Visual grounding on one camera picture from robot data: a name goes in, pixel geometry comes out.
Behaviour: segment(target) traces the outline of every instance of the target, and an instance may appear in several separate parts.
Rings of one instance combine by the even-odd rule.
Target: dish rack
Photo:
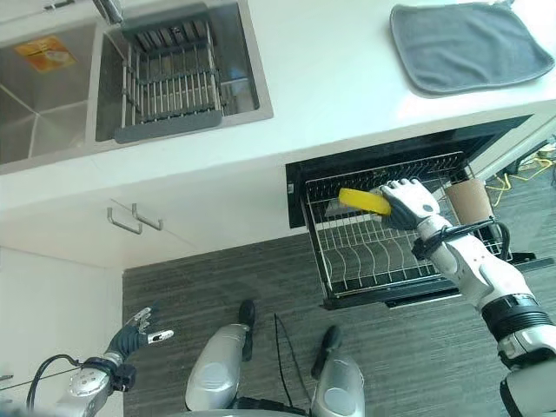
[[[325,296],[341,298],[445,280],[430,261],[417,261],[413,256],[416,232],[387,228],[378,215],[343,206],[338,201],[341,188],[374,191],[391,180],[417,178],[438,200],[441,215],[456,225],[459,222],[445,189],[472,177],[464,154],[456,152],[307,181],[304,214]],[[476,235],[491,253],[500,254],[497,226],[482,228]]]
[[[125,30],[122,122],[117,142],[213,127],[221,85],[208,17]]]

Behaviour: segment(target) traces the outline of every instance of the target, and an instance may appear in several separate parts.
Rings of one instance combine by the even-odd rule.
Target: stainless steel sink
[[[272,116],[245,3],[126,19],[104,35],[98,91],[97,142],[158,139]]]
[[[0,49],[0,174],[272,117],[247,1],[172,1]],[[48,36],[41,72],[15,47]]]
[[[95,25],[49,36],[67,49],[55,56],[67,66],[40,72],[16,51],[25,43],[0,49],[0,164],[85,143]]]

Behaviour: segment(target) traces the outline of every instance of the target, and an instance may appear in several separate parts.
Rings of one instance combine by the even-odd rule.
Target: paper cup
[[[478,178],[451,185],[446,195],[461,224],[481,222],[494,215],[485,184]]]

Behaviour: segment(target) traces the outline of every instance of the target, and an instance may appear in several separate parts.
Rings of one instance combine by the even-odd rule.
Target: gray towel
[[[396,5],[390,27],[419,89],[453,94],[503,87],[545,75],[554,60],[504,4]]]

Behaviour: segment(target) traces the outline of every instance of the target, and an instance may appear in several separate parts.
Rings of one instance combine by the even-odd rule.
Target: cabinet handle
[[[139,228],[137,230],[135,230],[134,228],[131,228],[130,226],[126,226],[125,224],[122,224],[120,222],[117,222],[116,220],[114,220],[112,218],[112,208],[108,207],[106,209],[106,218],[108,219],[108,222],[113,224],[114,226],[117,226],[118,228],[123,228],[124,230],[127,230],[128,232],[131,233],[135,233],[136,235],[140,235],[142,233],[142,224],[139,223]]]
[[[147,226],[150,226],[151,228],[155,229],[155,230],[162,230],[162,220],[158,220],[158,224],[152,222],[151,220],[147,219],[146,217],[143,217],[142,215],[140,215],[139,213],[137,213],[137,203],[134,202],[133,204],[131,204],[131,215],[133,215],[133,218],[138,220],[141,223],[145,223]]]

